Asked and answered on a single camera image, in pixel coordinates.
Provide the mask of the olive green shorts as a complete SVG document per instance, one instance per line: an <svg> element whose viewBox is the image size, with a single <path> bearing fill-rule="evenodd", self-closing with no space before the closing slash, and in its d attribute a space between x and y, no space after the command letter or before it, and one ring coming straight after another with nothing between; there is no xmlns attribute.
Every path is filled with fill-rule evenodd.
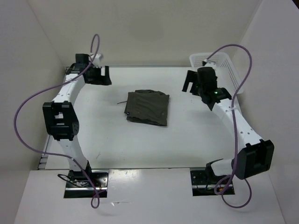
<svg viewBox="0 0 299 224"><path fill-rule="evenodd" d="M128 93L124 113L127 121L167 126L170 96L161 91L136 90Z"/></svg>

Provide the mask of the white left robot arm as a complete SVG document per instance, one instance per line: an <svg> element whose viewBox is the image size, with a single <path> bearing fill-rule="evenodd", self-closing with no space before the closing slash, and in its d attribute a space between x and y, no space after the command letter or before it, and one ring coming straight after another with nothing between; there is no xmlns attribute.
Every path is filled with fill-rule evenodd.
<svg viewBox="0 0 299 224"><path fill-rule="evenodd" d="M74 103L85 84L111 85L109 67L104 67L105 74L101 74L102 58L101 53L76 54L75 63L65 72L65 84L52 101L43 104L47 133L58 142L67 157L69 179L84 187L92 184L93 174L79 144L79 120Z"/></svg>

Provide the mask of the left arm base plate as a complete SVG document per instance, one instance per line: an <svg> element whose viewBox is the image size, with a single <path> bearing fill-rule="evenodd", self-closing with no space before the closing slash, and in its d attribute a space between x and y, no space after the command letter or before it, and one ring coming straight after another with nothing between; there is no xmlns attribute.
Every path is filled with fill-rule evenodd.
<svg viewBox="0 0 299 224"><path fill-rule="evenodd" d="M64 198L93 198L95 191L86 179L86 177L75 177L74 174L69 172L68 175L58 174L58 176L66 182L64 190ZM108 171L107 170L94 170L91 172L90 178L99 193L100 198L107 198L108 187Z"/></svg>

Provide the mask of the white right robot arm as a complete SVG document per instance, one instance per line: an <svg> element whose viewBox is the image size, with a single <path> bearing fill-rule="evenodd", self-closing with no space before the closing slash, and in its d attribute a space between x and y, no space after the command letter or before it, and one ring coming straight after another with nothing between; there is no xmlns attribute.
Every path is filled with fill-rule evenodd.
<svg viewBox="0 0 299 224"><path fill-rule="evenodd" d="M216 183L221 177L234 175L240 180L266 172L271 167L274 144L257 134L232 101L226 88L218 87L215 69L201 67L188 70L183 92L191 87L190 93L199 96L223 122L235 141L234 157L218 159L206 164L205 178Z"/></svg>

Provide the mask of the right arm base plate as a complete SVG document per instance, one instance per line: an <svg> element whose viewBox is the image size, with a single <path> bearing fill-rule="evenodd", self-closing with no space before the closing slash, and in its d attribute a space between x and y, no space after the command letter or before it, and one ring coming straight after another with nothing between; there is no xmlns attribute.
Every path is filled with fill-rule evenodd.
<svg viewBox="0 0 299 224"><path fill-rule="evenodd" d="M192 195L193 196L215 196L214 188L216 183L224 176L217 176L208 179L205 168L190 169Z"/></svg>

